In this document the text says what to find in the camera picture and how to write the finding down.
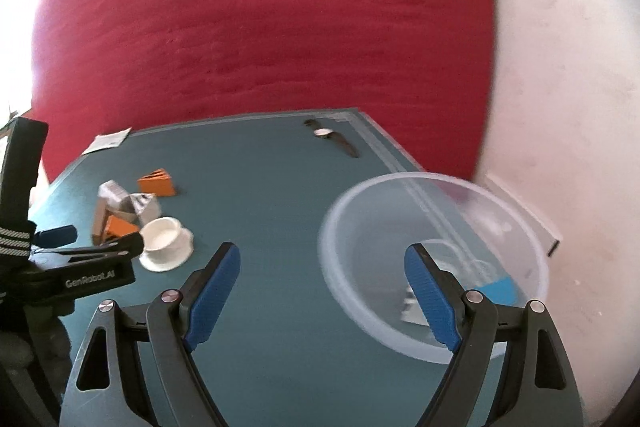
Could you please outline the orange wedge block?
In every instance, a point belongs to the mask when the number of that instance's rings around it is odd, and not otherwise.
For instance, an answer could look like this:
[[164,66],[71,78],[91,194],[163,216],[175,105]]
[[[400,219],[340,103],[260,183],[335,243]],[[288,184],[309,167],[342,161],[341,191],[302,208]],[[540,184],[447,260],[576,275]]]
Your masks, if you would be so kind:
[[116,241],[131,233],[138,233],[139,227],[133,223],[119,218],[115,215],[109,215],[106,219],[103,231],[102,242]]
[[156,169],[138,179],[141,193],[155,194],[157,197],[175,196],[177,191],[170,174],[164,169]]

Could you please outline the silver foil box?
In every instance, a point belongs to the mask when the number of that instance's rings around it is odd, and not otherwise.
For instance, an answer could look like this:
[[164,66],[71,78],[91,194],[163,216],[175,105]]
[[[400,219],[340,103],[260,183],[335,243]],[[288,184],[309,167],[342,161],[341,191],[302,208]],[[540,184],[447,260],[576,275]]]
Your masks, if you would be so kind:
[[127,222],[134,219],[129,193],[114,180],[101,183],[94,207],[91,239],[93,245],[103,242],[107,219],[115,216]]

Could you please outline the silver foil pyramid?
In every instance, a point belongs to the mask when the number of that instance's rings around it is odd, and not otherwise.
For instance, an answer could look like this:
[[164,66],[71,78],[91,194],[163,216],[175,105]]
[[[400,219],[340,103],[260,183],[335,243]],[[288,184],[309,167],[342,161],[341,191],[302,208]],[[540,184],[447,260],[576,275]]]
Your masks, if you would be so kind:
[[132,193],[122,203],[122,217],[139,227],[162,217],[162,208],[155,194]]

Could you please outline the white ceramic cup holder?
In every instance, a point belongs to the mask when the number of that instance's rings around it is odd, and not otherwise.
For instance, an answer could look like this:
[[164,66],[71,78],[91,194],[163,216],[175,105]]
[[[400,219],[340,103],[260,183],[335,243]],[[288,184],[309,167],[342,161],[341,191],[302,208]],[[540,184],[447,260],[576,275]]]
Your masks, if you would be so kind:
[[140,234],[144,248],[139,260],[150,272],[177,269],[193,253],[193,234],[178,219],[157,218],[145,225]]

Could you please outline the blue card in bowl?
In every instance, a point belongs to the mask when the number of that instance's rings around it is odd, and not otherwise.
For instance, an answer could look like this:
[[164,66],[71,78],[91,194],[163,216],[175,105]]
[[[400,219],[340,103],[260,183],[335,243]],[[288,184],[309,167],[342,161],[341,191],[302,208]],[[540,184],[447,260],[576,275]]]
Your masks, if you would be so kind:
[[485,297],[496,305],[515,306],[518,303],[518,288],[511,277],[501,277],[501,279],[477,287]]

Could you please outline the white paper label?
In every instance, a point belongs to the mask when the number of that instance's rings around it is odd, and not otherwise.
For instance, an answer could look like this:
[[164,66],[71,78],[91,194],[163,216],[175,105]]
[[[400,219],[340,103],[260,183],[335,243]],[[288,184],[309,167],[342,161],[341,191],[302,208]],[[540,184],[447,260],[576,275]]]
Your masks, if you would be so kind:
[[119,145],[128,138],[130,132],[131,127],[113,133],[98,134],[82,152],[82,155],[96,153],[99,152],[99,150],[109,150],[110,148],[119,147]]

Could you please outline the green cutting mat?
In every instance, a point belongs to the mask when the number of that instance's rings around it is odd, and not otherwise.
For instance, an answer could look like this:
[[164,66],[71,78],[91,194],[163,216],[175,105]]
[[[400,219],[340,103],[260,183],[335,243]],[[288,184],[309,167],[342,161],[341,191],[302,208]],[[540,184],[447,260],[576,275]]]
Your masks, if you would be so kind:
[[343,192],[414,162],[355,112],[323,113],[322,124],[358,148],[350,157],[316,138],[303,113],[250,115],[134,132],[113,150],[82,156],[58,176],[34,219],[73,225],[91,239],[96,191],[107,180],[133,190],[165,169],[177,194],[160,207],[189,229],[194,251],[180,268],[137,269],[111,298],[148,303],[179,287],[224,242],[241,271],[194,361],[232,426],[412,426],[444,370],[390,350],[364,333],[324,283],[317,239]]

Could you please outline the red quilted bedspread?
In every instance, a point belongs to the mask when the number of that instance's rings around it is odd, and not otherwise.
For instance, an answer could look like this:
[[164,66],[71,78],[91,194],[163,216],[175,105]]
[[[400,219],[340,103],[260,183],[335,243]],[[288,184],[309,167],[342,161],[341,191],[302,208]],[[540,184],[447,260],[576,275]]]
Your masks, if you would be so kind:
[[124,128],[357,107],[469,178],[494,43],[494,0],[41,0],[32,113],[49,176]]

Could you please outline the black wristwatch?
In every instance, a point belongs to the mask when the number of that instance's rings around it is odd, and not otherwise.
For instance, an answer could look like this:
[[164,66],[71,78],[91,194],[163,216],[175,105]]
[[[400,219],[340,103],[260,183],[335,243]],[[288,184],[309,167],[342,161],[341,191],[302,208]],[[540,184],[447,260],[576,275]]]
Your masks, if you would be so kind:
[[304,121],[304,126],[309,128],[316,138],[334,143],[341,150],[344,150],[349,157],[358,158],[360,156],[359,150],[357,150],[356,147],[354,147],[352,143],[344,137],[344,135],[333,129],[323,127],[317,119],[306,119]]

